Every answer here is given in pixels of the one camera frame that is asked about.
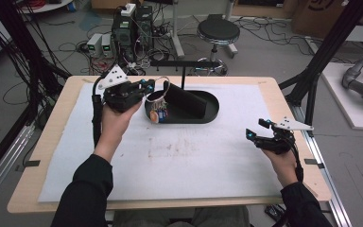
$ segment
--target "stool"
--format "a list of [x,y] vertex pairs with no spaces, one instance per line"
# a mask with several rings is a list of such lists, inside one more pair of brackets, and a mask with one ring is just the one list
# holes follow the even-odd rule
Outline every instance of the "stool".
[[220,65],[215,68],[195,68],[196,75],[204,76],[202,73],[205,73],[206,76],[211,74],[226,76],[228,73],[228,66],[223,61],[216,58],[217,46],[233,44],[236,42],[240,35],[238,26],[221,18],[211,18],[199,23],[197,34],[202,40],[214,44],[210,58],[202,58],[199,59],[199,61],[217,61]]

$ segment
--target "black tray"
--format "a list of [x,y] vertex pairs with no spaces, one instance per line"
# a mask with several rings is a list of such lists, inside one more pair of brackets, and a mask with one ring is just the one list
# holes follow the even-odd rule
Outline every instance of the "black tray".
[[[150,100],[156,99],[160,97],[163,92],[164,91],[156,91],[151,95],[149,95],[148,99]],[[197,118],[196,116],[193,116],[186,110],[182,110],[176,105],[168,103],[167,104],[168,117],[166,117],[162,122],[159,122],[159,124],[206,124],[213,121],[216,118],[217,113],[219,112],[219,102],[217,101],[217,98],[214,95],[204,91],[186,91],[186,92],[189,92],[207,101],[205,116],[203,116],[202,118]],[[149,120],[150,120],[149,113],[152,110],[151,106],[152,102],[148,101],[145,102],[146,115]]]

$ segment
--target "wooden table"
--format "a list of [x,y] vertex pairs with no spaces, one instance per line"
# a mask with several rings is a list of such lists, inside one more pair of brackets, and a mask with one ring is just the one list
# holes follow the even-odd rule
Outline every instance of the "wooden table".
[[[78,93],[86,82],[94,82],[97,77],[74,76],[67,80],[59,100],[53,110],[41,138],[30,157],[30,160],[41,160],[39,166],[27,167],[9,201],[8,210],[11,213],[55,212],[58,202],[38,202],[43,188],[45,176],[51,157],[61,139],[64,126],[78,99]],[[130,77],[137,81],[143,77]],[[156,76],[145,76],[144,79],[155,79]],[[182,77],[171,77],[172,82],[180,84]],[[267,103],[271,119],[278,121],[284,116],[294,118],[289,110],[285,98],[273,78],[251,77],[188,77],[186,84],[253,84],[258,85],[262,96]],[[306,165],[303,159],[313,159],[303,136],[295,134],[304,168],[304,183],[319,201],[329,201],[331,193],[325,180],[320,174],[318,166]],[[193,200],[166,200],[166,201],[109,201],[108,210],[137,209],[137,208],[166,208],[166,207],[195,207],[232,204],[268,204],[282,203],[281,197],[269,198],[222,198],[222,199],[193,199]]]

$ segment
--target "black stool seat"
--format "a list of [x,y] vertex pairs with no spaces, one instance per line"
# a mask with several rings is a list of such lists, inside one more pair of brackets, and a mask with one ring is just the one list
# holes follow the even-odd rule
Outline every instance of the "black stool seat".
[[199,23],[197,34],[208,43],[227,45],[238,40],[240,29],[227,20],[208,19]]

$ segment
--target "person's arm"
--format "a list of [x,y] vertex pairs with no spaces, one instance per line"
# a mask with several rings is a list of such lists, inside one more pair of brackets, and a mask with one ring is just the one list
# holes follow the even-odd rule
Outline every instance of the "person's arm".
[[276,155],[263,150],[272,162],[279,182],[282,184],[282,198],[287,210],[288,221],[293,227],[332,226],[320,210],[320,203],[296,177],[296,160],[293,153]]
[[113,188],[111,159],[140,105],[141,102],[124,113],[104,106],[98,144],[63,192],[51,226],[108,226],[105,211]]

